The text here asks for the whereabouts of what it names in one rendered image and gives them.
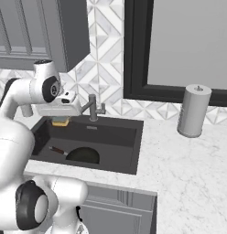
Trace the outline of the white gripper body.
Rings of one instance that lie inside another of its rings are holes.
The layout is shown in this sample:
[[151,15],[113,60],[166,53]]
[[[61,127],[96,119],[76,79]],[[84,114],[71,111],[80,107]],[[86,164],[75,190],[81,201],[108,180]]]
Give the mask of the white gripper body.
[[40,116],[79,116],[81,114],[81,103],[76,98],[72,103],[63,103],[62,105],[55,102],[38,104],[37,111]]

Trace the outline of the yellow and green sponge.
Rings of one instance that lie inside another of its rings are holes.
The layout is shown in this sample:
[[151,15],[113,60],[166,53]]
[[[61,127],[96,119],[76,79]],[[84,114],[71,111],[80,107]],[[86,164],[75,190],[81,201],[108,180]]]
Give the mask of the yellow and green sponge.
[[51,119],[53,126],[67,126],[69,124],[70,118],[68,116],[56,116]]

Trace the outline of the dark grey sink basin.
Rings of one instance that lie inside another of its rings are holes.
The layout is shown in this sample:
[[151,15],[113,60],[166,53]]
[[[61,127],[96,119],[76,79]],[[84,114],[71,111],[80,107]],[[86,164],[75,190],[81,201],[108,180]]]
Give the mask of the dark grey sink basin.
[[[135,175],[140,153],[143,121],[98,117],[72,117],[65,127],[53,126],[42,117],[32,128],[36,143],[31,159],[60,165],[74,165]],[[75,162],[66,155],[80,147],[90,147],[100,156],[98,164]]]

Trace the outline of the grey metal tap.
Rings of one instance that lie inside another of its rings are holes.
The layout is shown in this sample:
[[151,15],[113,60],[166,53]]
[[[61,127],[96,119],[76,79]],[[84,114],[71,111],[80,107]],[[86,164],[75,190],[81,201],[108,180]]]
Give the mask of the grey metal tap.
[[96,95],[90,94],[89,101],[81,107],[81,113],[84,113],[86,110],[90,110],[90,121],[96,122],[98,120],[98,114],[106,114],[105,104],[101,104],[101,108],[97,108],[96,104]]

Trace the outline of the grey base cupboard door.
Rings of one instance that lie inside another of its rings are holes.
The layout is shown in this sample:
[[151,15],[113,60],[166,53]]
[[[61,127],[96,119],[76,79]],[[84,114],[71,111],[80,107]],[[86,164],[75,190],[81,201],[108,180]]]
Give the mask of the grey base cupboard door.
[[81,218],[90,234],[157,234],[157,194],[89,185]]

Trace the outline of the black framed window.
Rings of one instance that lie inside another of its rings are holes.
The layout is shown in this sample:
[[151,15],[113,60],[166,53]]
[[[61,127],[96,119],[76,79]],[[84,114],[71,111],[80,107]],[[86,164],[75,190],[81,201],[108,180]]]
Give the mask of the black framed window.
[[227,107],[227,0],[124,0],[124,97],[181,103],[190,84]]

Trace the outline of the grey paper towel roll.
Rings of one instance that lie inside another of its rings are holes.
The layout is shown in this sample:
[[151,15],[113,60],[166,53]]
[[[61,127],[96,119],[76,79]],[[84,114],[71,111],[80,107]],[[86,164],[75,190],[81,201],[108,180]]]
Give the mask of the grey paper towel roll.
[[178,132],[188,138],[200,137],[212,90],[200,84],[186,87],[178,117]]

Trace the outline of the grey wall cupboard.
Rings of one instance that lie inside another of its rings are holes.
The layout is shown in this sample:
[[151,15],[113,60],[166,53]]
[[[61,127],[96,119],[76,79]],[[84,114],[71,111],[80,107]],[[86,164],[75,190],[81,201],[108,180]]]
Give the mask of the grey wall cupboard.
[[0,69],[51,59],[68,72],[89,54],[86,0],[0,0]]

